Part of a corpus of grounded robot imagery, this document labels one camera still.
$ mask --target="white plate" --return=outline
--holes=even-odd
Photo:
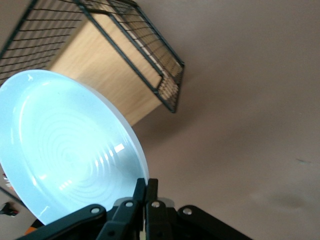
[[[110,210],[149,178],[132,128],[101,94],[45,70],[0,87],[0,163],[45,225],[89,204]]]

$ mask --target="black wire grid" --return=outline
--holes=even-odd
[[[95,14],[109,16],[161,77],[157,86],[136,68],[106,33]],[[176,112],[184,62],[131,0],[32,0],[0,52],[0,86],[12,75],[45,69],[68,37],[87,17],[115,50],[171,111]]]

